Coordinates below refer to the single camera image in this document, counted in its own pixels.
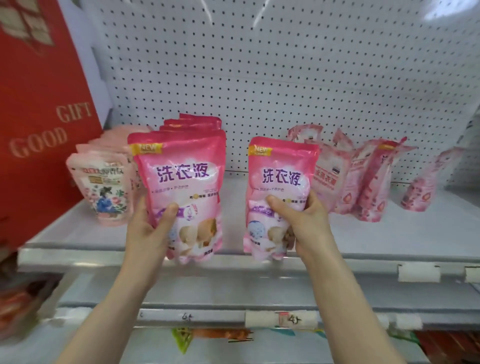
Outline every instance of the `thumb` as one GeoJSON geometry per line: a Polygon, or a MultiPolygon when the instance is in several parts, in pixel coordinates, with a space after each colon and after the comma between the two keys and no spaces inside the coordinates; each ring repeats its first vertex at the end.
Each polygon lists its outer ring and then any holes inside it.
{"type": "Polygon", "coordinates": [[[268,195],[266,198],[267,203],[269,206],[278,213],[281,217],[287,220],[290,225],[293,225],[294,221],[296,221],[300,217],[300,212],[292,209],[288,206],[285,202],[280,200],[278,197],[273,195],[268,195]]]}
{"type": "Polygon", "coordinates": [[[152,233],[159,240],[164,240],[165,236],[168,234],[168,232],[172,228],[172,225],[175,222],[175,219],[177,218],[178,210],[179,210],[179,206],[173,203],[168,205],[165,211],[163,212],[162,217],[158,221],[158,224],[152,233]]]}

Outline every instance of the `shelf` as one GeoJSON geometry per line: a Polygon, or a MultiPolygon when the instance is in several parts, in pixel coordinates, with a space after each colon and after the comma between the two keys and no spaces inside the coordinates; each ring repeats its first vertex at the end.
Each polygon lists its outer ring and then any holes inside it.
{"type": "MultiPolygon", "coordinates": [[[[118,273],[105,268],[82,273],[58,301],[61,308],[93,308],[108,293],[118,273]]],[[[358,275],[357,280],[378,314],[391,323],[397,314],[418,315],[424,328],[480,328],[480,294],[454,279],[437,283],[401,283],[392,275],[358,275]]],[[[201,326],[243,326],[246,310],[317,311],[312,284],[305,274],[292,277],[258,272],[163,272],[142,304],[142,324],[181,325],[184,313],[201,326]]]]}
{"type": "MultiPolygon", "coordinates": [[[[224,245],[203,268],[302,270],[295,252],[283,262],[256,262],[242,250],[247,180],[227,177],[220,192],[224,245]]],[[[405,211],[394,201],[401,190],[392,189],[384,218],[378,223],[358,221],[351,215],[330,214],[337,245],[355,272],[396,273],[409,261],[433,262],[442,274],[465,274],[480,266],[480,208],[447,191],[440,191],[423,213],[405,211]]],[[[28,241],[20,251],[23,270],[66,271],[70,267],[119,266],[126,226],[100,226],[85,202],[80,202],[28,241]]]]}
{"type": "MultiPolygon", "coordinates": [[[[77,326],[43,323],[19,343],[0,347],[3,364],[49,364],[55,361],[77,326]]],[[[427,364],[421,348],[412,342],[391,339],[408,363],[427,364]]],[[[139,328],[130,336],[121,364],[333,364],[326,339],[312,332],[286,336],[268,329],[256,330],[253,341],[228,343],[224,339],[193,339],[185,355],[171,330],[139,328]]]]}

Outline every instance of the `white perforated panel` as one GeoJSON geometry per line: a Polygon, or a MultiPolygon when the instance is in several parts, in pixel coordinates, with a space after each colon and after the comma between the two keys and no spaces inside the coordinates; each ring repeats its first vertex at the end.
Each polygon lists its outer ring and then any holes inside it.
{"type": "Polygon", "coordinates": [[[227,170],[297,123],[418,146],[394,181],[451,147],[480,102],[478,0],[85,0],[114,122],[217,115],[227,170]]]}

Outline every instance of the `gold lettering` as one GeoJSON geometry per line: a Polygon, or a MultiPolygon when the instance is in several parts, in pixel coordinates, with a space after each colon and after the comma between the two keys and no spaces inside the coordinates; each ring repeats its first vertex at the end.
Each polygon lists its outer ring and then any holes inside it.
{"type": "Polygon", "coordinates": [[[70,115],[65,106],[57,106],[57,116],[61,122],[70,122],[70,115]]]}
{"type": "Polygon", "coordinates": [[[27,144],[30,150],[40,153],[43,150],[43,141],[37,134],[30,134],[27,137],[27,144]]]}
{"type": "Polygon", "coordinates": [[[82,119],[83,116],[82,116],[82,108],[80,107],[82,104],[79,103],[79,104],[73,104],[73,106],[75,107],[75,111],[77,112],[77,117],[78,119],[82,119]]]}
{"type": "Polygon", "coordinates": [[[42,139],[46,146],[53,148],[57,145],[57,139],[50,130],[45,130],[42,133],[42,139]]]}
{"type": "Polygon", "coordinates": [[[67,132],[63,128],[53,128],[59,144],[65,144],[68,140],[67,132]]]}
{"type": "Polygon", "coordinates": [[[10,141],[10,150],[18,158],[26,158],[30,155],[28,148],[25,146],[25,139],[12,139],[10,141]]]}
{"type": "Polygon", "coordinates": [[[83,104],[85,106],[85,110],[87,110],[87,116],[92,116],[92,113],[90,112],[90,103],[84,102],[83,104]]]}
{"type": "Polygon", "coordinates": [[[72,108],[71,104],[68,104],[68,110],[70,110],[70,115],[72,116],[72,120],[77,120],[77,117],[75,116],[75,110],[72,108]]]}

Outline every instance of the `price label strip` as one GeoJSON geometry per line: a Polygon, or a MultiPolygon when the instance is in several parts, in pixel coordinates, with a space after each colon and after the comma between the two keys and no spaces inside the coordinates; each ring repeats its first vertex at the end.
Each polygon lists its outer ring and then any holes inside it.
{"type": "Polygon", "coordinates": [[[317,311],[246,311],[247,328],[318,328],[317,311]]]}

